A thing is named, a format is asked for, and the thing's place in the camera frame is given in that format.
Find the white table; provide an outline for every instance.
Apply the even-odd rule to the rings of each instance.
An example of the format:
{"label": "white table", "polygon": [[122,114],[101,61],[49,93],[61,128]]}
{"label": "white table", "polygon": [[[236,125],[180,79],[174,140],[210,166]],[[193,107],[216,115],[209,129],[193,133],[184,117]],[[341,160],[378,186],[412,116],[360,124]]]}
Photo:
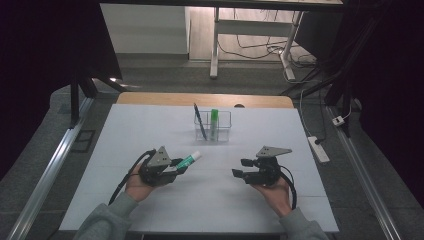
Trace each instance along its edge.
{"label": "white table", "polygon": [[[267,145],[293,150],[277,158],[294,175],[298,207],[324,231],[337,232],[297,110],[218,109],[232,112],[228,142],[195,141],[193,107],[114,105],[60,230],[77,230],[99,203],[109,201],[142,153],[165,146],[171,158],[184,158],[196,150],[203,157],[174,183],[140,203],[131,214],[131,231],[282,233],[278,217],[263,197],[231,172],[232,168],[255,171],[242,167],[240,159],[254,159]],[[210,107],[199,106],[199,110]]]}

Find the wall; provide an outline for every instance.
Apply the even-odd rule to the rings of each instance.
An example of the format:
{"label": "wall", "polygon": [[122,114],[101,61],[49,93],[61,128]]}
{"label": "wall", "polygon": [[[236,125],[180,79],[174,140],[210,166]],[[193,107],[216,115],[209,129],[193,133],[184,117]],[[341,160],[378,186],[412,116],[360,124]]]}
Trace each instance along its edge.
{"label": "wall", "polygon": [[189,52],[187,7],[101,4],[101,8],[116,53]]}

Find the gray sleeve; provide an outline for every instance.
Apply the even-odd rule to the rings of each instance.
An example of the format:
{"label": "gray sleeve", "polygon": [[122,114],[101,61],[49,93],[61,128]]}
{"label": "gray sleeve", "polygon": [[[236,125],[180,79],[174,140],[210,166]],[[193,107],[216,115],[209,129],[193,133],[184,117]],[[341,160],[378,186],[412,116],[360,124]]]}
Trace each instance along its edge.
{"label": "gray sleeve", "polygon": [[74,239],[124,239],[131,226],[129,214],[138,206],[125,192],[106,206],[100,204],[85,219]]}
{"label": "gray sleeve", "polygon": [[280,218],[289,240],[328,239],[316,221],[308,221],[300,208]]}

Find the metal rail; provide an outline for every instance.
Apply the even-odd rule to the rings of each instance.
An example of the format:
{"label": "metal rail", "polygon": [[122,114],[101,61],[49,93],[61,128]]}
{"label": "metal rail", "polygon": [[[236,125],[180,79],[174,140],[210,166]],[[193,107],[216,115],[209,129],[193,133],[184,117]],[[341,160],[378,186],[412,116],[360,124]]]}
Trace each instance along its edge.
{"label": "metal rail", "polygon": [[59,143],[58,148],[53,154],[49,164],[46,167],[43,175],[37,183],[34,191],[32,192],[28,202],[26,203],[24,209],[19,215],[18,220],[13,226],[11,232],[7,239],[25,239],[29,230],[31,229],[32,224],[34,223],[35,218],[38,215],[38,212],[41,209],[41,206],[44,203],[44,200],[49,193],[57,174],[59,173],[60,168],[62,167],[63,162],[71,148],[72,143],[74,142],[76,136],[78,135],[81,127],[85,121],[88,110],[90,109],[93,99],[86,98],[80,107],[80,118],[77,124],[73,129],[68,129],[63,136],[61,142]]}
{"label": "metal rail", "polygon": [[[335,109],[326,107],[327,114],[330,119],[337,117],[334,112]],[[393,221],[392,216],[390,215],[389,210],[386,207],[383,199],[377,191],[377,188],[374,185],[373,180],[371,179],[361,156],[358,154],[355,145],[352,140],[344,134],[341,128],[337,128],[337,134],[342,142],[342,145],[349,157],[349,160],[352,164],[353,169],[355,170],[356,176],[359,179],[359,182],[364,189],[365,195],[368,198],[368,201],[371,207],[374,209],[377,219],[380,222],[381,228],[386,235],[387,239],[390,240],[400,240],[402,239],[399,231],[397,230],[396,224]]]}

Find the hand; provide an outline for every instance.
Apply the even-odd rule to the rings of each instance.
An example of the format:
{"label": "hand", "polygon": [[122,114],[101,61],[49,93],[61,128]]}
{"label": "hand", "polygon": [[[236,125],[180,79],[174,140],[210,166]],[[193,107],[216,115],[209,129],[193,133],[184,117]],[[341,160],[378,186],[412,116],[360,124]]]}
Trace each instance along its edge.
{"label": "hand", "polygon": [[151,187],[141,181],[138,171],[141,164],[137,165],[131,173],[130,178],[125,185],[125,192],[132,197],[135,201],[141,202],[146,199],[156,187]]}
{"label": "hand", "polygon": [[251,186],[262,193],[269,206],[279,217],[286,216],[291,212],[289,185],[281,177],[270,187],[262,185]]}

